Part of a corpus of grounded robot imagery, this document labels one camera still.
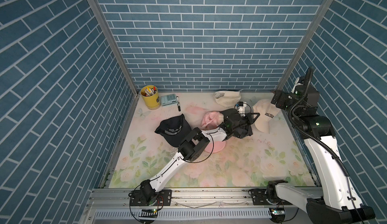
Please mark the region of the beige baseball cap with text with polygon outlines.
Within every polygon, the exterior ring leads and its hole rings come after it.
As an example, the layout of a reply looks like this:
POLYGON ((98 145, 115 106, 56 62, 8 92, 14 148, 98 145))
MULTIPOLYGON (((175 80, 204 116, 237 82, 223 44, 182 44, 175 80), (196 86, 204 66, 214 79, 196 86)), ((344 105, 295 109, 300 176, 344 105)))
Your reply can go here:
POLYGON ((254 113, 260 116, 255 121, 256 128, 263 133, 270 133, 269 122, 278 115, 280 109, 271 103, 270 99, 262 99, 253 106, 254 113))

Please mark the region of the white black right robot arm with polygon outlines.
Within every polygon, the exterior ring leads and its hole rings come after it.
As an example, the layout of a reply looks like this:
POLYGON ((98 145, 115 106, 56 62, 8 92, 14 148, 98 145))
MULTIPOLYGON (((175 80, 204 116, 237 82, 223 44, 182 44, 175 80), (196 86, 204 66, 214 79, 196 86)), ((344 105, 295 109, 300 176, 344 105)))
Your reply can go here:
POLYGON ((314 67, 299 77, 289 93, 275 90, 271 103, 284 110, 293 129, 304 140, 320 179, 322 194, 316 195, 285 180, 270 181, 267 200, 287 201, 307 213, 314 224, 353 224, 376 217, 372 207, 363 204, 339 154, 331 121, 317 114, 319 92, 312 86, 314 67))

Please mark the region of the pink baseball cap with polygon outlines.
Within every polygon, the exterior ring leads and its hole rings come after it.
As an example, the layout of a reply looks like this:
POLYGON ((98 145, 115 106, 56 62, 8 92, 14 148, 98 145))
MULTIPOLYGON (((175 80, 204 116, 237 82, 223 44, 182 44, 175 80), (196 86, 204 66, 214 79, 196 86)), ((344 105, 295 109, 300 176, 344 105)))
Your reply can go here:
MULTIPOLYGON (((202 119, 201 130, 215 130, 217 127, 223 123, 224 116, 220 112, 208 112, 204 115, 202 119)), ((205 152, 210 153, 212 148, 213 153, 218 153, 222 151, 226 146, 226 141, 215 141, 215 146, 213 147, 212 143, 209 143, 205 148, 205 152)))

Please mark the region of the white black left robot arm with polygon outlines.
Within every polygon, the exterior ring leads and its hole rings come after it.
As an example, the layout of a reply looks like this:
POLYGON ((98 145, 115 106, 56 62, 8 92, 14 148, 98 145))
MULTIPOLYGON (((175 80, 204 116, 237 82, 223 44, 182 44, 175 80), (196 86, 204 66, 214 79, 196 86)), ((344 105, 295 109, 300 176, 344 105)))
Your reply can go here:
POLYGON ((260 117, 259 113, 239 113, 236 109, 222 111, 223 122, 213 130, 191 128, 182 114, 162 121, 155 133, 163 136, 177 153, 169 163, 153 178, 139 185, 140 200, 146 205, 152 204, 169 180, 187 163, 199 163, 197 160, 205 148, 215 142, 231 137, 243 139, 252 136, 252 125, 260 117))

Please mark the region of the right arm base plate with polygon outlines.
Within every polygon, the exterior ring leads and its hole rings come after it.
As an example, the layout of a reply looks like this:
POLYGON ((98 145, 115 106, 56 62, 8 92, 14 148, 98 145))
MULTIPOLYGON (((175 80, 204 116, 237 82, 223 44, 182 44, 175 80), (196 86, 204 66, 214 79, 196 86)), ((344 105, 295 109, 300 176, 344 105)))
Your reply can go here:
POLYGON ((279 205, 279 206, 290 206, 292 205, 290 202, 285 200, 270 200, 267 197, 267 190, 261 188, 255 188, 248 190, 248 194, 252 199, 253 205, 279 205))

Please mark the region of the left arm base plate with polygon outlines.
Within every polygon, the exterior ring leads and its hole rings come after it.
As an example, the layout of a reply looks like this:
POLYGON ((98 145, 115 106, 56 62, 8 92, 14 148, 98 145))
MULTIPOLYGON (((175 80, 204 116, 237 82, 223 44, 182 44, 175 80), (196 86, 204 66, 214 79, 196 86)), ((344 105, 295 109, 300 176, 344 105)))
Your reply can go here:
POLYGON ((134 190, 129 194, 130 206, 170 206, 172 190, 163 189, 150 195, 134 190))

